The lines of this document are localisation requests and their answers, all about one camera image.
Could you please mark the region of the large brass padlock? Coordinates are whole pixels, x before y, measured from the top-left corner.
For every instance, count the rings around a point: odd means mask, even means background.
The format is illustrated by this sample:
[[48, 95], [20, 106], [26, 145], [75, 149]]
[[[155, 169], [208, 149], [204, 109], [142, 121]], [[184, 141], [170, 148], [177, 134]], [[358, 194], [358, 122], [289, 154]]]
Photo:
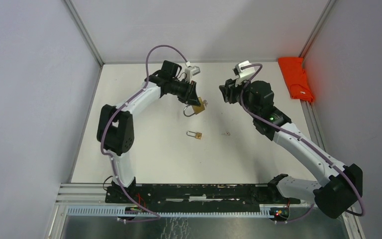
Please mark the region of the large brass padlock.
[[203, 99], [202, 98], [199, 98], [200, 102], [201, 102], [201, 106], [200, 107], [196, 107], [196, 106], [189, 106], [189, 105], [186, 105], [183, 109], [183, 115], [185, 117], [192, 117], [192, 116], [195, 116], [195, 115], [198, 115], [200, 114], [201, 112], [205, 111], [205, 107], [203, 105]]

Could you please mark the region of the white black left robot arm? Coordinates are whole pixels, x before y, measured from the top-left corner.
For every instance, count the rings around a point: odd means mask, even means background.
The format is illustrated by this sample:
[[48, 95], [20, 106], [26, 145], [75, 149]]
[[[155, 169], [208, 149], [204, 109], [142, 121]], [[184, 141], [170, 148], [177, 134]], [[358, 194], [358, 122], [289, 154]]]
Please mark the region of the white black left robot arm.
[[202, 99], [196, 93], [196, 82], [192, 78], [200, 73], [196, 65], [186, 63], [184, 78], [177, 73], [182, 67], [165, 60], [160, 70], [149, 75], [133, 96], [117, 105], [101, 108], [97, 140], [104, 155], [110, 158], [114, 182], [119, 185], [117, 196], [125, 203], [136, 198], [136, 189], [131, 186], [135, 179], [129, 151], [134, 143], [134, 118], [162, 96], [176, 96], [186, 106], [201, 107]]

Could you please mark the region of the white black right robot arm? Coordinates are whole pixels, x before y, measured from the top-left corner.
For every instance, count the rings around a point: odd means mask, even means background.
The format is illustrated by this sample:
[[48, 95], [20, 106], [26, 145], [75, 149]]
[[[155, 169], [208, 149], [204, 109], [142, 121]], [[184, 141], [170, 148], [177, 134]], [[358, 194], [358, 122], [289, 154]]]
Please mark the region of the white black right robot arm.
[[264, 81], [235, 85], [228, 79], [219, 89], [226, 103], [238, 103], [253, 118], [256, 130], [293, 155], [314, 180], [295, 179], [287, 174], [275, 177], [267, 190], [273, 203], [295, 198], [314, 203], [326, 216], [336, 219], [350, 211], [363, 195], [363, 171], [356, 165], [346, 165], [314, 144], [291, 119], [274, 105], [274, 92]]

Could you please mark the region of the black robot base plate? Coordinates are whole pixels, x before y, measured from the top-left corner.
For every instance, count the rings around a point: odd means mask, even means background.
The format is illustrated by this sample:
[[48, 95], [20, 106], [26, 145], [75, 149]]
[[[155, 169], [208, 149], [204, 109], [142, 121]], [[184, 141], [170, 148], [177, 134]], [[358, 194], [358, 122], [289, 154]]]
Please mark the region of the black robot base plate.
[[286, 198], [272, 184], [131, 184], [122, 190], [112, 182], [104, 187], [105, 202], [133, 204], [142, 212], [162, 213], [249, 213], [260, 205], [297, 205], [300, 199]]

